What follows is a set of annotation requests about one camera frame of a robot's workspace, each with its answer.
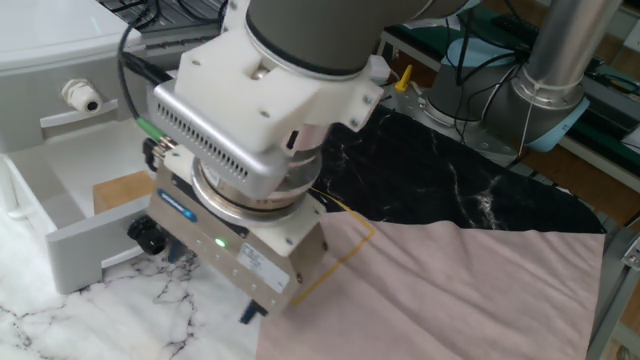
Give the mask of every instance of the blue label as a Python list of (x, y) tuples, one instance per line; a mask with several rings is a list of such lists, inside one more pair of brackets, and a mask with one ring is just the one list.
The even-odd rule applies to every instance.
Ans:
[(158, 195), (160, 195), (160, 198), (162, 198), (162, 200), (164, 200), (167, 204), (171, 205), (174, 209), (178, 210), (178, 212), (181, 213), (182, 216), (189, 219), (189, 221), (191, 222), (198, 221), (198, 217), (196, 216), (196, 214), (194, 214), (191, 210), (184, 207), (182, 204), (178, 202), (178, 200), (174, 199), (171, 195), (167, 194), (164, 190), (159, 189)]

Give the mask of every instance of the ventilation grille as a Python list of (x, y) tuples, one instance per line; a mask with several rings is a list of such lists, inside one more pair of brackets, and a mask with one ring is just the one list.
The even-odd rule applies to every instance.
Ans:
[(220, 150), (220, 147), (211, 141), (206, 136), (200, 134), (190, 122), (185, 121), (177, 117), (171, 110), (158, 103), (158, 115), (160, 115), (166, 122), (171, 124), (174, 128), (178, 129), (184, 136), (191, 140), (194, 144), (199, 146), (204, 152), (208, 153), (211, 158), (217, 161), (221, 166), (229, 170), (229, 172), (242, 180), (243, 182), (249, 175), (237, 161), (235, 161), (226, 152)]

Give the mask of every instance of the orange cord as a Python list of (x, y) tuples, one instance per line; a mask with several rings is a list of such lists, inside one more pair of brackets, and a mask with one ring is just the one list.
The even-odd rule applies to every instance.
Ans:
[(355, 254), (358, 253), (358, 251), (360, 251), (360, 249), (362, 249), (362, 247), (364, 246), (364, 244), (367, 243), (367, 241), (371, 240), (371, 238), (373, 238), (373, 235), (376, 234), (376, 229), (373, 228), (373, 226), (371, 226), (365, 219), (362, 218), (362, 216), (360, 216), (358, 213), (356, 213), (355, 211), (349, 209), (349, 207), (343, 203), (341, 203), (340, 201), (334, 199), (333, 197), (323, 193), (322, 191), (316, 190), (314, 188), (311, 188), (311, 190), (321, 194), (322, 196), (325, 196), (329, 199), (331, 199), (332, 201), (334, 201), (336, 204), (338, 204), (341, 208), (343, 208), (347, 213), (349, 213), (349, 215), (353, 216), (356, 220), (358, 220), (359, 223), (361, 223), (362, 225), (364, 225), (365, 228), (367, 228), (367, 230), (369, 230), (369, 235), (367, 235), (364, 239), (362, 239), (360, 241), (360, 243), (358, 244), (358, 246), (356, 246), (355, 249), (351, 250), (350, 253), (348, 253), (345, 257), (343, 257), (342, 259), (339, 259), (332, 267), (331, 269), (329, 269), (329, 271), (327, 271), (324, 275), (322, 275), (318, 280), (316, 280), (316, 282), (313, 283), (313, 285), (311, 285), (307, 290), (305, 290), (297, 299), (294, 299), (291, 301), (291, 305), (293, 306), (298, 306), (300, 305), (301, 302), (304, 301), (304, 299), (307, 298), (307, 296), (311, 295), (311, 293), (318, 287), (320, 286), (320, 284), (322, 284), (325, 280), (327, 280), (329, 278), (329, 276), (331, 276), (336, 270), (338, 270), (338, 268), (340, 267), (340, 265), (344, 264), (345, 262), (347, 262), (349, 259), (351, 259), (351, 257), (353, 257)]

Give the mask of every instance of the black marble surface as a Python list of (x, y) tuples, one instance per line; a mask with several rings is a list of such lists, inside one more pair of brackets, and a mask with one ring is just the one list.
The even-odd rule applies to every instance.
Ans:
[[(595, 215), (573, 196), (509, 172), (386, 108), (378, 107), (358, 133), (334, 126), (322, 155), (314, 187), (372, 221), (602, 233)], [(342, 211), (323, 203), (330, 212)]]

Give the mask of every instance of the label sticker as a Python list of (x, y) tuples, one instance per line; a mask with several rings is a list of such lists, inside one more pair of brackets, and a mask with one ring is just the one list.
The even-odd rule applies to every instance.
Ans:
[(164, 200), (167, 204), (173, 206), (173, 208), (176, 209), (179, 213), (181, 213), (182, 216), (189, 219), (189, 221), (191, 222), (198, 221), (198, 217), (196, 216), (196, 214), (194, 214), (191, 210), (184, 207), (184, 205), (180, 204), (178, 200), (174, 199), (171, 195), (167, 194), (166, 191), (159, 189), (158, 195), (160, 195), (160, 198)]
[(289, 283), (289, 274), (282, 271), (276, 264), (247, 243), (242, 244), (238, 254), (238, 261), (278, 294), (282, 294), (282, 291)]

